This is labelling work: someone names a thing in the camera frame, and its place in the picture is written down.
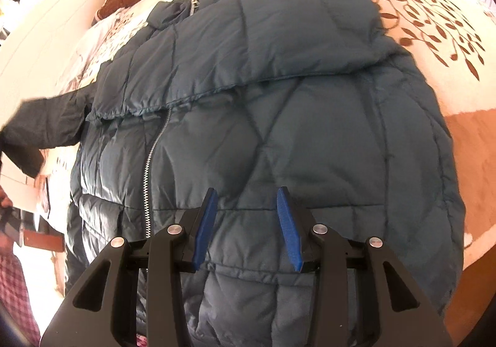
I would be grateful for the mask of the person's left hand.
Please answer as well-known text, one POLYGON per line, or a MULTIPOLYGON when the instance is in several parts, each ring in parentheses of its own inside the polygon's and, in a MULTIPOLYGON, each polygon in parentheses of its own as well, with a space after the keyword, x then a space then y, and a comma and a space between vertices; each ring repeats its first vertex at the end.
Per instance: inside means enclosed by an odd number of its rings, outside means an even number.
POLYGON ((8 197, 7 193, 0 187, 0 205, 2 208, 13 207, 12 200, 8 197))

